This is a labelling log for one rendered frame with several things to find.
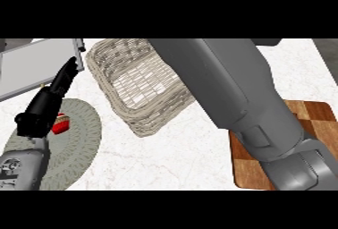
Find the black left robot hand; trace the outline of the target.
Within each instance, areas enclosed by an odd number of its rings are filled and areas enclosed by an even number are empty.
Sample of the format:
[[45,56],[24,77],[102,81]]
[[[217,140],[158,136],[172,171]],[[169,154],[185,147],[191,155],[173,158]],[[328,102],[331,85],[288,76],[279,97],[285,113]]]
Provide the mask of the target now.
[[24,113],[15,117],[18,136],[43,138],[52,130],[74,77],[79,74],[77,57],[73,56],[61,67],[53,82],[36,94]]

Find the beige wicker basket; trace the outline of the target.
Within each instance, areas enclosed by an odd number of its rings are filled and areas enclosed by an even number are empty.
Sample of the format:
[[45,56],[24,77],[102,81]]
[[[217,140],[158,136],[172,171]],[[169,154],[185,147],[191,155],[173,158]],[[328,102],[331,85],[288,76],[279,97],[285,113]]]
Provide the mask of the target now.
[[86,63],[135,135],[154,135],[195,98],[151,43],[144,38],[107,38],[89,50]]

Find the checkered wooden cutting board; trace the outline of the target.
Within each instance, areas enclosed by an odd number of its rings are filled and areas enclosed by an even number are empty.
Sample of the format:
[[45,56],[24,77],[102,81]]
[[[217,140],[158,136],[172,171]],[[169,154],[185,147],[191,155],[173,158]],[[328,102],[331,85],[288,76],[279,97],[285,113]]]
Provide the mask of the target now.
[[[338,120],[328,103],[318,101],[287,100],[306,131],[325,143],[338,160]],[[259,161],[250,156],[232,131],[229,131],[232,149],[232,174],[235,185],[244,189],[275,189]]]

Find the red cupcake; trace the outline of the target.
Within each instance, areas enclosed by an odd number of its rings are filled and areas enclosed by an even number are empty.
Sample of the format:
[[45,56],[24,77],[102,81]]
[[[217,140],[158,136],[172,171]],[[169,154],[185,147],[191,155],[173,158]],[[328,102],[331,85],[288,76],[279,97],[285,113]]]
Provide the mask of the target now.
[[70,117],[64,113],[59,113],[53,124],[52,132],[53,134],[61,134],[68,129],[70,129]]

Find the round grey woven placemat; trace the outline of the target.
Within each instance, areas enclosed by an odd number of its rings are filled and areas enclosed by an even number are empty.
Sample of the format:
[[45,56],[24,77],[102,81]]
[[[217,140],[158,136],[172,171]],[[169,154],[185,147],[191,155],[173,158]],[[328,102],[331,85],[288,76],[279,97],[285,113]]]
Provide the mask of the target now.
[[101,117],[87,102],[65,98],[59,112],[70,118],[70,129],[48,134],[52,156],[42,191],[64,191],[79,181],[95,160],[102,139]]

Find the flat grey appliance door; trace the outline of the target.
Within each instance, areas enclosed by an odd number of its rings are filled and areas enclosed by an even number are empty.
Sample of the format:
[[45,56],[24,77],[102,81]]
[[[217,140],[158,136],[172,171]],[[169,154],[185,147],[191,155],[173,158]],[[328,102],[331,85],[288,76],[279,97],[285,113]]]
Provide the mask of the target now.
[[0,38],[0,102],[49,84],[73,56],[84,70],[82,38]]

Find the dark grey appliance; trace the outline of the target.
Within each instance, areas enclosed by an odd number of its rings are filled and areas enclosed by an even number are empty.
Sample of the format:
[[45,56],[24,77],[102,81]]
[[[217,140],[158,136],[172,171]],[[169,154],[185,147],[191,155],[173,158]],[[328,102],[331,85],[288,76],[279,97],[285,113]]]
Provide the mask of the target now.
[[338,38],[315,38],[313,42],[332,77],[338,82]]

